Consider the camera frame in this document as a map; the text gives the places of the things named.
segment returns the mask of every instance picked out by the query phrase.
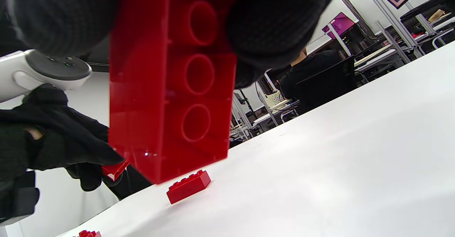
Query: red lego brick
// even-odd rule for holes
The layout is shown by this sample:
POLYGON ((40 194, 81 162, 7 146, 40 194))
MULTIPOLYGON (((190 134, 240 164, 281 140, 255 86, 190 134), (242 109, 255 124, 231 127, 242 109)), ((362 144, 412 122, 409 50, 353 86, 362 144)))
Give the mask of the red lego brick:
POLYGON ((227 157, 235 0, 120 0, 111 34, 109 144, 155 184, 227 157))
POLYGON ((169 191, 166 194, 171 204, 174 204, 206 189, 210 182, 210 177, 206 171, 198 171, 180 182, 175 182, 169 187, 169 191))
POLYGON ((86 230, 79 233, 79 237, 101 237, 100 232, 87 232, 86 230))
POLYGON ((111 166, 102 166, 103 174, 112 180, 117 180, 117 178, 122 174, 122 172, 130 165, 128 161, 124 161, 120 164, 111 165, 111 166))

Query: black chair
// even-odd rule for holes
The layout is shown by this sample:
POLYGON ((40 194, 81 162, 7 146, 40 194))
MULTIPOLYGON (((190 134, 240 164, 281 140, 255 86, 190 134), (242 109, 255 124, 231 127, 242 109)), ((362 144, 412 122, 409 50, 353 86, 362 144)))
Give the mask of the black chair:
POLYGON ((296 83, 297 95, 304 112, 328 103, 357 88, 354 56, 296 83))

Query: black glove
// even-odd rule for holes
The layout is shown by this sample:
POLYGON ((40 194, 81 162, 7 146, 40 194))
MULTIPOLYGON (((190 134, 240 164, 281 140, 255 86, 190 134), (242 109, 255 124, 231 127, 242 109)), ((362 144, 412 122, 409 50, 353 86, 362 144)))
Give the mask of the black glove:
MULTIPOLYGON (((238 0, 226 23, 239 56, 236 88, 296 59, 331 0, 238 0)), ((21 38, 49 55, 83 54, 107 36, 117 0, 10 0, 21 38)))
MULTIPOLYGON (((123 162, 107 143, 108 128, 67 102, 62 90, 44 84, 25 96, 21 106, 0 111, 0 181, 26 169, 65 167, 80 179, 83 190, 90 191, 101 185, 101 165, 123 162), (27 131, 30 128, 43 137, 36 140, 27 131)), ((107 177, 104 180, 115 185, 107 177)))

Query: white tabletop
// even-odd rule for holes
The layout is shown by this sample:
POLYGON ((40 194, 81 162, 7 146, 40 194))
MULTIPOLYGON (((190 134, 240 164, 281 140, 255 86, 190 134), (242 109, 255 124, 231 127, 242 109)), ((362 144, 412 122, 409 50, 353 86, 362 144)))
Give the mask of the white tabletop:
POLYGON ((63 236, 453 237, 454 51, 232 148, 190 198, 171 206, 170 183, 152 186, 63 236))

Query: black cloth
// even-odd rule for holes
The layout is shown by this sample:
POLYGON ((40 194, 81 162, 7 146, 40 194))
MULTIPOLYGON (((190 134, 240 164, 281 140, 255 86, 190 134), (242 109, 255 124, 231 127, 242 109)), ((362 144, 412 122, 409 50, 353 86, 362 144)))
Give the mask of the black cloth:
POLYGON ((296 83, 322 72, 340 61, 340 56, 334 50, 322 51, 305 58, 300 63, 294 65, 291 70, 281 78, 279 85, 281 94, 288 99, 299 99, 299 88, 296 83))
MULTIPOLYGON (((236 88, 296 59, 331 0, 237 0, 226 22, 236 88)), ((51 56, 81 55, 107 36, 118 0, 8 0, 18 37, 51 56)))
POLYGON ((44 84, 29 93, 21 106, 0 111, 0 189, 27 169, 65 167, 81 188, 95 190, 101 181, 121 200, 151 185, 132 166, 116 182, 101 165, 123 161, 107 143, 109 128, 67 106, 65 93, 44 84), (34 140, 26 127, 44 134, 34 140))

